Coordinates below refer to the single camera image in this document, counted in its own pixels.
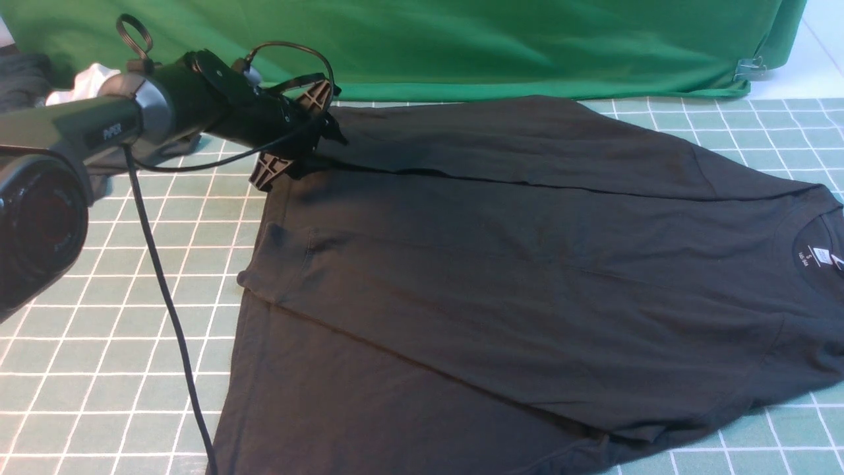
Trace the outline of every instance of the dark cloth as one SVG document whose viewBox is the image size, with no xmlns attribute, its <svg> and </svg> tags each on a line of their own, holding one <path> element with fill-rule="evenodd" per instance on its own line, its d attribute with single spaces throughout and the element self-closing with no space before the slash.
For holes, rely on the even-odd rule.
<svg viewBox="0 0 844 475">
<path fill-rule="evenodd" d="M 0 46 L 0 56 L 12 56 L 13 54 L 20 54 L 18 45 L 11 44 L 6 46 Z"/>
<path fill-rule="evenodd" d="M 44 104 L 52 92 L 50 58 L 40 53 L 0 56 L 0 113 Z"/>
<path fill-rule="evenodd" d="M 600 472 L 841 381 L 826 187 L 561 99 L 335 117 L 238 276 L 223 472 Z"/>
</svg>

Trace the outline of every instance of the green fabric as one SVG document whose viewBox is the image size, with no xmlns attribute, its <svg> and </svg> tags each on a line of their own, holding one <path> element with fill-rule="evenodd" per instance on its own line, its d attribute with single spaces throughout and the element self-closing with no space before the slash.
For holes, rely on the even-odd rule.
<svg viewBox="0 0 844 475">
<path fill-rule="evenodd" d="M 124 68 L 119 14 L 141 19 L 152 57 L 208 48 L 231 63 L 262 41 L 331 61 L 342 99 L 476 101 L 542 94 L 735 97 L 737 62 L 785 63 L 805 0 L 2 0 L 24 51 L 60 84 L 91 63 Z M 303 52 L 262 50 L 268 81 L 321 71 Z"/>
</svg>

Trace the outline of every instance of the cutting mat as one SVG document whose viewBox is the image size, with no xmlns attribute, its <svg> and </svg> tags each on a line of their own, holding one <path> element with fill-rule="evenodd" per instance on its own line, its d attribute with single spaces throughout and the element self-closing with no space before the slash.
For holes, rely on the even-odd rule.
<svg viewBox="0 0 844 475">
<path fill-rule="evenodd" d="M 844 201 L 844 99 L 584 102 Z M 338 106 L 408 106 L 352 104 Z M 243 151 L 204 138 L 182 165 Z M 246 159 L 142 173 L 141 187 L 213 431 L 228 387 L 241 289 L 263 195 Z M 0 475 L 187 475 L 205 454 L 178 347 L 126 176 L 91 211 L 73 269 L 0 325 Z M 844 385 L 747 415 L 717 435 L 611 475 L 844 475 Z"/>
</svg>

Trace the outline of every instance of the white cloth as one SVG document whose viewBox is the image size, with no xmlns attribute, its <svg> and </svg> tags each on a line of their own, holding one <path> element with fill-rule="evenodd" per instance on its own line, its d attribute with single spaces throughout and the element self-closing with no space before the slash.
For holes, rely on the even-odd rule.
<svg viewBox="0 0 844 475">
<path fill-rule="evenodd" d="M 52 92 L 47 97 L 45 104 L 52 106 L 96 97 L 106 79 L 119 73 L 119 69 L 109 69 L 99 63 L 91 64 L 88 69 L 76 75 L 76 78 L 73 80 L 72 90 L 57 90 Z"/>
</svg>

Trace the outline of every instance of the black cable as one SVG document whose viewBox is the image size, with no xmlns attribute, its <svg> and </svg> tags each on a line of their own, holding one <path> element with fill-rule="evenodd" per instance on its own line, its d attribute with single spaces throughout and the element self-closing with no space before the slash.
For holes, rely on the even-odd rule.
<svg viewBox="0 0 844 475">
<path fill-rule="evenodd" d="M 153 165 L 146 165 L 141 161 L 135 160 L 135 164 L 138 166 L 138 168 L 141 168 L 142 170 L 147 170 L 147 171 L 150 171 L 150 172 L 167 173 L 167 172 L 198 172 L 198 171 L 201 171 L 201 170 L 208 170 L 209 168 L 221 167 L 221 166 L 227 165 L 227 164 L 229 164 L 233 161 L 238 161 L 242 158 L 247 158 L 248 156 L 256 154 L 257 152 L 265 151 L 267 149 L 271 149 L 273 147 L 281 145 L 284 142 L 286 142 L 290 139 L 293 139 L 296 135 L 301 134 L 303 131 L 309 129 L 314 123 L 321 121 L 321 120 L 325 120 L 325 116 L 326 116 L 326 114 L 328 114 L 328 108 L 331 105 L 332 101 L 334 100 L 334 90 L 335 90 L 335 87 L 336 87 L 336 85 L 334 84 L 334 71 L 331 68 L 331 63 L 328 61 L 328 59 L 326 57 L 324 57 L 317 50 L 309 48 L 308 46 L 303 46 L 303 45 L 299 45 L 299 44 L 296 44 L 296 43 L 291 43 L 289 41 L 267 41 L 266 43 L 262 43 L 258 46 L 255 46 L 255 48 L 253 48 L 252 51 L 250 51 L 249 54 L 246 55 L 246 65 L 247 65 L 247 67 L 251 67 L 252 60 L 255 59 L 255 55 L 257 54 L 257 52 L 259 50 L 261 50 L 262 48 L 267 47 L 267 46 L 286 46 L 286 47 L 291 47 L 291 48 L 294 48 L 294 49 L 297 49 L 297 50 L 301 50 L 303 52 L 307 52 L 307 53 L 310 53 L 310 54 L 318 57 L 322 61 L 322 64 L 325 65 L 325 69 L 328 73 L 328 86 L 329 86 L 330 91 L 328 92 L 328 98 L 325 102 L 325 107 L 323 107 L 322 110 L 314 118 L 312 118 L 310 121 L 308 121 L 304 125 L 301 125 L 298 129 L 294 130 L 293 132 L 286 134 L 282 137 L 279 137 L 276 140 L 273 140 L 272 142 L 269 142 L 265 145 L 261 145 L 259 147 L 255 147 L 254 149 L 251 149 L 251 150 L 247 150 L 247 151 L 240 153 L 240 154 L 237 154 L 235 156 L 230 156 L 229 158 L 226 158 L 224 160 L 213 161 L 211 163 L 203 163 L 202 165 L 192 165 L 192 166 L 189 166 L 189 167 L 157 167 L 157 166 L 153 166 Z"/>
<path fill-rule="evenodd" d="M 155 268 L 155 276 L 158 277 L 159 287 L 161 287 L 161 294 L 164 296 L 167 310 L 170 312 L 170 321 L 173 323 L 173 331 L 176 333 L 176 340 L 179 342 L 179 351 L 181 352 L 181 362 L 185 367 L 185 378 L 187 379 L 187 392 L 191 397 L 191 406 L 193 406 L 193 415 L 197 419 L 197 426 L 199 433 L 203 437 L 205 444 L 205 452 L 208 454 L 208 470 L 210 475 L 218 475 L 217 459 L 214 456 L 214 445 L 211 442 L 211 436 L 208 434 L 208 427 L 205 425 L 203 412 L 199 408 L 199 397 L 197 396 L 197 387 L 193 382 L 193 374 L 191 370 L 191 356 L 187 352 L 187 342 L 185 341 L 185 333 L 181 329 L 179 316 L 176 314 L 176 306 L 173 304 L 173 297 L 170 295 L 170 289 L 167 287 L 167 280 L 164 277 L 164 270 L 161 267 L 161 259 L 158 255 L 158 250 L 155 248 L 155 240 L 153 239 L 153 232 L 149 226 L 149 217 L 147 216 L 146 208 L 143 205 L 143 196 L 141 196 L 141 185 L 138 182 L 138 170 L 135 168 L 135 159 L 132 155 L 132 148 L 130 145 L 124 145 L 123 150 L 126 153 L 126 163 L 129 171 L 129 180 L 132 182 L 132 194 L 135 198 L 135 206 L 138 208 L 138 217 L 143 228 L 143 237 L 147 241 L 147 248 L 149 249 L 149 257 L 153 261 Z"/>
</svg>

